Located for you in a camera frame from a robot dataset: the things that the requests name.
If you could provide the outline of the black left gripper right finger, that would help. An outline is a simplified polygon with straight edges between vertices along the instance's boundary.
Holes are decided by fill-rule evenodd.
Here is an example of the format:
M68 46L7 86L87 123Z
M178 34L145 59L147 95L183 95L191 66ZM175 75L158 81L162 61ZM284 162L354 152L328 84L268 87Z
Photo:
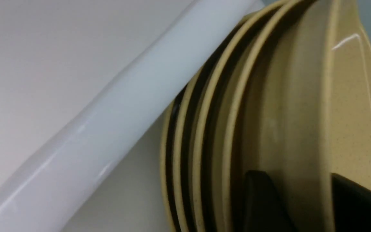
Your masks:
M332 173L336 232L371 232L371 190Z

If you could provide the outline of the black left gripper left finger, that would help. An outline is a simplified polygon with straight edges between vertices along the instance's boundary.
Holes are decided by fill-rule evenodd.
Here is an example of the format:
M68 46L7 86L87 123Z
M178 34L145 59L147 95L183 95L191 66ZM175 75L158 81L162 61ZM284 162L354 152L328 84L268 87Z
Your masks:
M272 179L263 171L248 171L244 180L243 231L296 232Z

